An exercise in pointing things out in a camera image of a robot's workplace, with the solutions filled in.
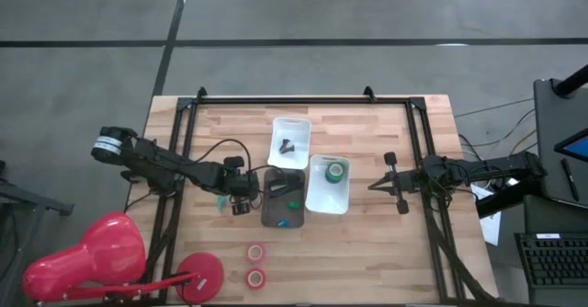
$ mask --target black keyboard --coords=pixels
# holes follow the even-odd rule
[[[515,233],[533,289],[588,287],[588,233]]]

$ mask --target wooden table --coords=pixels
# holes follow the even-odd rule
[[[425,96],[438,154],[461,158],[458,132],[448,96]],[[177,97],[155,97],[145,128],[146,138],[167,147]],[[225,138],[242,141],[253,166],[265,165],[269,155],[272,120],[287,116],[312,123],[311,155],[341,155],[351,161],[350,206],[334,216],[306,210],[300,229],[262,226],[259,210],[232,216],[222,213],[216,197],[187,183],[177,233],[173,271],[186,256],[209,252],[220,258],[225,281],[210,303],[398,303],[436,302],[434,271],[419,194],[407,195],[410,212],[399,215],[395,198],[367,186],[386,172],[383,154],[393,151],[398,170],[414,168],[406,113],[398,105],[212,105],[198,106],[192,152],[197,158]],[[186,119],[181,129],[178,150]],[[421,147],[424,138],[419,131]],[[208,157],[222,162],[243,155],[238,145],[223,144]],[[136,185],[130,201],[144,195]],[[156,198],[134,205],[128,214],[141,230],[146,248],[152,235]],[[490,294],[497,291],[481,234],[474,200],[456,193],[449,208],[458,253],[472,275]],[[245,272],[252,266],[244,258],[248,243],[264,242],[267,274],[262,290],[249,290]],[[156,273],[161,273],[161,263]],[[447,285],[449,268],[444,262]],[[168,302],[181,302],[170,290]]]

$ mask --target computer monitor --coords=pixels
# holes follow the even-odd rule
[[[553,147],[555,152],[588,162],[588,129],[580,131]]]

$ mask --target gray floor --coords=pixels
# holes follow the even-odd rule
[[[0,40],[165,40],[176,0],[0,0]],[[178,38],[565,38],[588,34],[588,0],[186,0]],[[122,210],[119,168],[90,156],[102,125],[142,131],[161,48],[0,48],[0,159],[23,188],[76,204],[48,218],[34,256],[76,242],[99,216]],[[565,77],[588,46],[175,49],[164,95],[449,94],[454,113],[532,96],[538,78]],[[503,137],[532,102],[459,117],[472,142]],[[525,122],[482,156],[508,154],[534,129]],[[503,216],[489,247],[502,296],[525,301]]]

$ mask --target pen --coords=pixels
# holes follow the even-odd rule
[[[565,158],[561,159],[561,166],[563,167],[563,171],[566,173],[566,177],[568,178],[568,184],[570,185],[571,189],[571,196],[576,200],[576,202],[579,202],[580,196],[578,195],[578,189],[576,189],[576,184],[573,182],[573,177],[571,176],[571,169],[568,160]]]

